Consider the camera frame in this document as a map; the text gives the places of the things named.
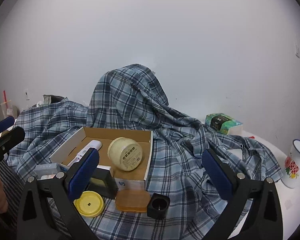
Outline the dark box behind cloth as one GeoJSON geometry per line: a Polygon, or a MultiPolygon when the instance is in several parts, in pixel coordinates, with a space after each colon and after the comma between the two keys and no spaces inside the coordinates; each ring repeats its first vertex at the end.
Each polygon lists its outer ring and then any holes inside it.
{"type": "Polygon", "coordinates": [[[64,97],[62,96],[57,96],[57,95],[43,95],[43,104],[44,105],[49,105],[52,103],[58,103],[61,102],[64,97]]]}

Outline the blue plaid shirt cloth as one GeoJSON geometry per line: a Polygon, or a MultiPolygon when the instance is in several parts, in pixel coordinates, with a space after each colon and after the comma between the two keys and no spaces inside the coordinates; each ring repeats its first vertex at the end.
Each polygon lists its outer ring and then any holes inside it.
{"type": "Polygon", "coordinates": [[[202,239],[226,207],[202,166],[208,148],[250,179],[282,177],[272,152],[258,141],[219,134],[171,108],[153,72],[140,64],[104,74],[88,107],[63,100],[23,111],[16,124],[26,137],[11,150],[7,164],[21,181],[80,127],[152,131],[147,190],[169,196],[167,217],[157,222],[145,214],[120,212],[107,200],[104,213],[90,222],[100,239],[202,239]]]}

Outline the yellow round lid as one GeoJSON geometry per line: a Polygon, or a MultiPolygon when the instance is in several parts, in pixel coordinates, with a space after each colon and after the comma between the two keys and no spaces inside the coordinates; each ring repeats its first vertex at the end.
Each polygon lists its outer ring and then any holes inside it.
{"type": "Polygon", "coordinates": [[[78,199],[74,200],[74,206],[82,216],[94,218],[104,211],[104,200],[95,191],[84,191],[78,199]]]}

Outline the black square compact case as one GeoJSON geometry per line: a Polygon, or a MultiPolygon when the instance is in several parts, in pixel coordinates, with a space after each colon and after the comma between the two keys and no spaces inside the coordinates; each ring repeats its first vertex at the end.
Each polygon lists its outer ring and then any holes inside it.
{"type": "Polygon", "coordinates": [[[102,197],[115,199],[118,187],[110,170],[97,167],[89,180],[86,190],[94,191],[102,197]]]}

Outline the white floral enamel mug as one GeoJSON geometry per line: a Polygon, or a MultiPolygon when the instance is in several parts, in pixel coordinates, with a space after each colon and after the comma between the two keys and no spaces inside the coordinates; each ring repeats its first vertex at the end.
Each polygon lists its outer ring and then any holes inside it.
{"type": "Polygon", "coordinates": [[[295,188],[300,182],[300,140],[294,139],[285,159],[282,182],[288,188],[295,188]]]}

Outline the cream round jar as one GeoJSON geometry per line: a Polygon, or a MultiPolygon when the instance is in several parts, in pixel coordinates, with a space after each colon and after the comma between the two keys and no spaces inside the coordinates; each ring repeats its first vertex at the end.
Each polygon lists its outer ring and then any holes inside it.
{"type": "Polygon", "coordinates": [[[110,143],[107,155],[116,168],[132,171],[141,163],[143,150],[135,140],[119,137],[110,143]]]}

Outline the open cardboard box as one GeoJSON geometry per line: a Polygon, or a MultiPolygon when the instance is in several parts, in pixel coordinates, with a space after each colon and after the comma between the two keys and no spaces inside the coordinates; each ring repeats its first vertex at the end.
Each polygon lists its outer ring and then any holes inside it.
{"type": "Polygon", "coordinates": [[[153,132],[82,127],[64,142],[50,160],[71,166],[87,147],[97,146],[99,166],[110,168],[119,190],[145,190],[150,168],[153,132]]]}

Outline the white remote control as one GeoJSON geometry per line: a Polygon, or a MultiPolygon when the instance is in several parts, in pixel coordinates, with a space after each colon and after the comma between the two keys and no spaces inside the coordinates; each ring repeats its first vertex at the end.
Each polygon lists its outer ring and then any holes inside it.
{"type": "Polygon", "coordinates": [[[85,153],[90,149],[90,148],[94,148],[96,150],[99,150],[102,147],[102,142],[98,141],[98,140],[92,140],[90,141],[83,149],[81,149],[76,156],[74,157],[74,159],[72,161],[70,161],[70,163],[68,164],[68,167],[71,167],[74,163],[79,162],[82,157],[85,155],[85,153]]]}

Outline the drink cup with red straw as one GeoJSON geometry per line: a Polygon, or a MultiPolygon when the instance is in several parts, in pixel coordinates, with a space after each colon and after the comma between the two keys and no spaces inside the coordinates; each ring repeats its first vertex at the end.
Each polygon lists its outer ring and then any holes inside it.
{"type": "Polygon", "coordinates": [[[7,100],[6,91],[3,91],[3,103],[0,104],[4,118],[13,116],[13,106],[11,100],[7,100]]]}

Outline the green tissue pack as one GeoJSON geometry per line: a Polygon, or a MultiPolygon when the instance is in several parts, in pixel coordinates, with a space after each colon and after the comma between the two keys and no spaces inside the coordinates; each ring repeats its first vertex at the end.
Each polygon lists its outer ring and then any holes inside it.
{"type": "Polygon", "coordinates": [[[241,135],[243,123],[223,113],[208,114],[205,124],[225,135],[241,135]]]}

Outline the small black square cap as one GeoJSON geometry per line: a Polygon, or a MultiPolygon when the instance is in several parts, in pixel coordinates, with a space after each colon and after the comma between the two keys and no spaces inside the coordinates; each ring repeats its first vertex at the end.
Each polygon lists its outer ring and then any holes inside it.
{"type": "Polygon", "coordinates": [[[147,216],[156,220],[163,220],[166,218],[169,205],[170,198],[168,196],[153,193],[147,205],[147,216]]]}

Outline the amber translucent soap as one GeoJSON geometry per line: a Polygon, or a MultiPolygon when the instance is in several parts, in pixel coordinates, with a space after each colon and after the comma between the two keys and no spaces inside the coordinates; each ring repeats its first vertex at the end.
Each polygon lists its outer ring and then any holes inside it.
{"type": "Polygon", "coordinates": [[[144,213],[151,197],[147,191],[121,190],[115,198],[116,209],[122,212],[144,213]]]}

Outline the grey-blue small carton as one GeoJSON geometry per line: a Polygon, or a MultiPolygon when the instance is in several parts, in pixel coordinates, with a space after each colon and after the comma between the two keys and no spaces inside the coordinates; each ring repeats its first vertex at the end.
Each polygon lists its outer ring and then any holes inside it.
{"type": "Polygon", "coordinates": [[[65,172],[67,169],[59,163],[41,164],[37,165],[34,169],[36,176],[39,180],[51,179],[58,172],[65,172]]]}

